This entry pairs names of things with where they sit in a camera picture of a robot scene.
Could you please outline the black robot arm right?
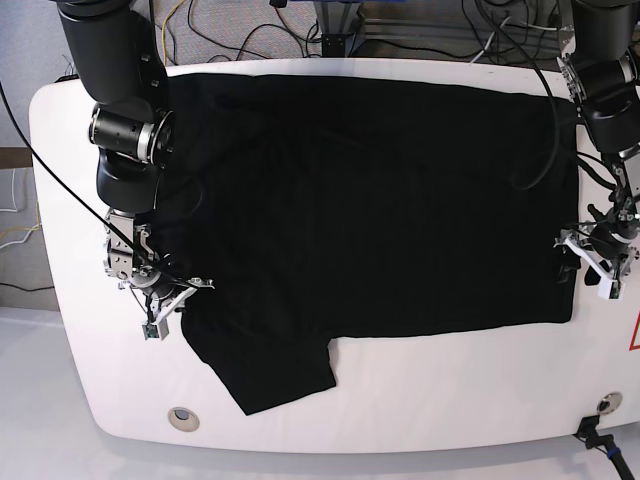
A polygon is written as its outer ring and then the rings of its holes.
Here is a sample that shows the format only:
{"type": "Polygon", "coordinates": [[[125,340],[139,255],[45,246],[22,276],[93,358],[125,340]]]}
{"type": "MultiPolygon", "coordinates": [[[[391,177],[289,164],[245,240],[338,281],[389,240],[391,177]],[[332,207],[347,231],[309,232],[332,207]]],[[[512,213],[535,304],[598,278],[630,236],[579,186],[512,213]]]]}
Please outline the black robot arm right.
{"type": "Polygon", "coordinates": [[[156,208],[163,169],[173,153],[174,113],[157,49],[150,1],[59,1],[73,62],[95,106],[88,137],[98,148],[97,193],[104,217],[106,273],[141,292],[148,339],[168,334],[169,316],[210,280],[179,279],[170,258],[152,247],[145,216],[156,208]]]}

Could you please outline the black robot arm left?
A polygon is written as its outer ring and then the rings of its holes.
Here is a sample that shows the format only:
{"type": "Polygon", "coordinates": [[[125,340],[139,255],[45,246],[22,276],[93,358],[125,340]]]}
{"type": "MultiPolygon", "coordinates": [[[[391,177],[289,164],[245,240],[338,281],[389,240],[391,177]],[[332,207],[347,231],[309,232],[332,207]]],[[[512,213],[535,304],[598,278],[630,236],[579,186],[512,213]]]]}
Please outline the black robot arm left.
{"type": "Polygon", "coordinates": [[[562,231],[556,244],[584,259],[600,297],[618,300],[639,257],[639,62],[632,36],[636,1],[571,1],[561,9],[568,38],[558,59],[570,97],[614,183],[611,208],[562,231]]]}

